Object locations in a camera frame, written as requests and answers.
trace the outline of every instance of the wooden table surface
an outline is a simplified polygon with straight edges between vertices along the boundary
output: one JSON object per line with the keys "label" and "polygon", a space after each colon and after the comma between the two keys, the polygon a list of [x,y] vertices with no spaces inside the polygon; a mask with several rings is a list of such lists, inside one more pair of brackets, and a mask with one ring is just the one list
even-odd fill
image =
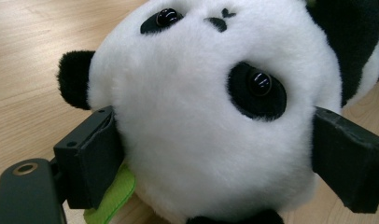
{"label": "wooden table surface", "polygon": [[[96,49],[129,12],[146,0],[0,0],[0,174],[31,158],[52,159],[53,146],[90,112],[74,109],[58,92],[58,61],[73,49]],[[344,111],[379,135],[379,84]],[[69,210],[68,223],[84,223]],[[321,181],[307,205],[282,214],[287,224],[370,224],[376,215],[352,214]],[[135,196],[112,223],[166,223]]]}

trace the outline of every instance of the panda plush toy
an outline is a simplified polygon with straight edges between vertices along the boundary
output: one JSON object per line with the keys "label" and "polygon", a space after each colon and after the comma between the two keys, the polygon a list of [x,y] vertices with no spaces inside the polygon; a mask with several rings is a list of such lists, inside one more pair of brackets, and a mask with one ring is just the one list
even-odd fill
{"label": "panda plush toy", "polygon": [[136,194],[175,224],[283,223],[316,185],[316,106],[378,78],[377,0],[150,0],[58,75],[113,106]]}

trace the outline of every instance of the black eye patch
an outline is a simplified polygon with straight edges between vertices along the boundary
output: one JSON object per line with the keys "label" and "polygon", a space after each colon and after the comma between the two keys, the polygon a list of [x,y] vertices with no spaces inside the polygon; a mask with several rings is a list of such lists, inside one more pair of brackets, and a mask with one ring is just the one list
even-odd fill
{"label": "black eye patch", "polygon": [[272,75],[247,63],[238,63],[231,70],[228,92],[236,108],[251,119],[272,121],[286,110],[284,86]]}
{"label": "black eye patch", "polygon": [[148,18],[140,27],[142,35],[160,33],[176,22],[183,19],[183,16],[172,8],[166,8]]}

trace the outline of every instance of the panda nose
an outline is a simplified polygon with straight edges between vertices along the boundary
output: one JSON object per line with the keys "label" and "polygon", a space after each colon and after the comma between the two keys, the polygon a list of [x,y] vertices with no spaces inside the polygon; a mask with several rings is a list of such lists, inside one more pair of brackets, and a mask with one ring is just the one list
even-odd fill
{"label": "panda nose", "polygon": [[228,28],[227,23],[223,19],[212,17],[212,18],[206,18],[204,20],[212,23],[218,29],[220,33],[226,31]]}

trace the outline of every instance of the panda face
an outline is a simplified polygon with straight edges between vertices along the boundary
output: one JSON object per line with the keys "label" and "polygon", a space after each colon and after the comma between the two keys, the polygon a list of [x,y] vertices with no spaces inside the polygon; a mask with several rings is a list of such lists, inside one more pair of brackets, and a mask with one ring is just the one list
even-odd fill
{"label": "panda face", "polygon": [[91,62],[137,194],[173,223],[284,209],[314,187],[315,106],[340,109],[339,68],[299,0],[152,0]]}

